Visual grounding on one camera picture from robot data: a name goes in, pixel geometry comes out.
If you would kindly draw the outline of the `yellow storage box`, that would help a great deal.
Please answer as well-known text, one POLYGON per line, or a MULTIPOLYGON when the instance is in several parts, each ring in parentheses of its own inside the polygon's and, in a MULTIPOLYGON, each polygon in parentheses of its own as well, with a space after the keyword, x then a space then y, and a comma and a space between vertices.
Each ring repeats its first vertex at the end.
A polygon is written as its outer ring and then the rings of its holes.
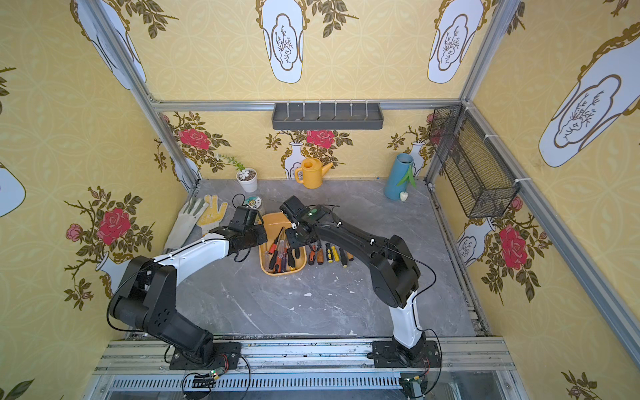
POLYGON ((285 229, 291 227, 290 221, 283 213, 269 213, 263 215, 268 241, 259 246, 260 267, 264 273, 272 277, 290 275, 302 271, 308 263, 307 251, 304 248, 292 249, 286 239, 285 229), (268 253, 273 241, 281 228, 284 228, 276 252, 268 253))

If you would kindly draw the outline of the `black yellow-collar screwdriver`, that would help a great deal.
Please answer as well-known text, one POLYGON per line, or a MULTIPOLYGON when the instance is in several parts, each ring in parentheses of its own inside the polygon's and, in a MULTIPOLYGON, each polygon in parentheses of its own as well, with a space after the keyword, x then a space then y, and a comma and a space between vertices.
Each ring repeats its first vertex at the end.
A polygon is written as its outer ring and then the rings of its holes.
POLYGON ((332 251, 331 245, 329 243, 326 243, 325 248, 326 248, 327 260, 329 263, 332 263, 334 261, 334 257, 333 257, 333 251, 332 251))

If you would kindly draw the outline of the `black ribbed screwdriver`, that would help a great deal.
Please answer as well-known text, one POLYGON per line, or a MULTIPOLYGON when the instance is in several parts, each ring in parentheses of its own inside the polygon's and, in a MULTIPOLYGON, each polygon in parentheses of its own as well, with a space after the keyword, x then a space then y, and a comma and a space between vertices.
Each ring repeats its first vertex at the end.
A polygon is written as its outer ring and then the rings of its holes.
POLYGON ((346 255, 346 252, 340 248, 339 250, 339 255, 340 255, 340 259, 341 259, 341 263, 343 265, 344 268, 348 267, 348 256, 346 255))

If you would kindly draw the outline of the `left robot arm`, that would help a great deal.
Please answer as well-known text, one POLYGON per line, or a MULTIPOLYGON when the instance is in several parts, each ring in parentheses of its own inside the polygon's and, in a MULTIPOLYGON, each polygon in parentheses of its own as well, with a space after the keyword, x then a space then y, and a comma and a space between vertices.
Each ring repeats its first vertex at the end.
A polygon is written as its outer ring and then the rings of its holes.
POLYGON ((177 287, 210 263, 265 244, 268 237, 258 219, 257 210, 240 206, 228 226, 214 228, 194 243, 156 258, 134 258, 108 305, 107 317, 172 345, 192 365, 212 365, 222 351, 208 330, 177 311, 177 287))

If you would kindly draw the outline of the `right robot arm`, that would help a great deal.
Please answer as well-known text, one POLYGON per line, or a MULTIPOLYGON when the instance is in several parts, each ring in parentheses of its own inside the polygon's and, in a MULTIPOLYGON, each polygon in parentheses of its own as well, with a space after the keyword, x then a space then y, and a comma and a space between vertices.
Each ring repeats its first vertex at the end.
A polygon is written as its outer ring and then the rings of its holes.
POLYGON ((337 216, 330 206, 306 206, 295 196, 280 211, 292 224, 285 233, 293 248, 325 241, 368 267, 373 291, 389 306, 398 355, 412 362, 422 356, 427 340, 414 307, 421 272, 405 241, 398 235, 367 233, 337 216))

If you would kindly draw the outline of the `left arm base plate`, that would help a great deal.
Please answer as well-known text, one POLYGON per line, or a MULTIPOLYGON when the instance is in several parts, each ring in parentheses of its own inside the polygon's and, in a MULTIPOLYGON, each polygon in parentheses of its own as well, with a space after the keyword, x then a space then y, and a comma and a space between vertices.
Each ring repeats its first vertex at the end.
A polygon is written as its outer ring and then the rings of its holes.
POLYGON ((235 370, 242 350, 240 342, 206 343, 203 350, 187 352, 176 350, 169 369, 172 371, 235 370))

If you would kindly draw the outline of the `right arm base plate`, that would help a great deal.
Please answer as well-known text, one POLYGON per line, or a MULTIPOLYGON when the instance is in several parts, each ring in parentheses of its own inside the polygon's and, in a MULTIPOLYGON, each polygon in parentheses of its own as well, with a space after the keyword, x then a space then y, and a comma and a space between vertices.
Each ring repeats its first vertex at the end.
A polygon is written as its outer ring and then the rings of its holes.
POLYGON ((375 368, 440 368, 442 352, 433 340, 421 340, 414 348, 405 348, 395 340, 376 341, 367 355, 375 368))

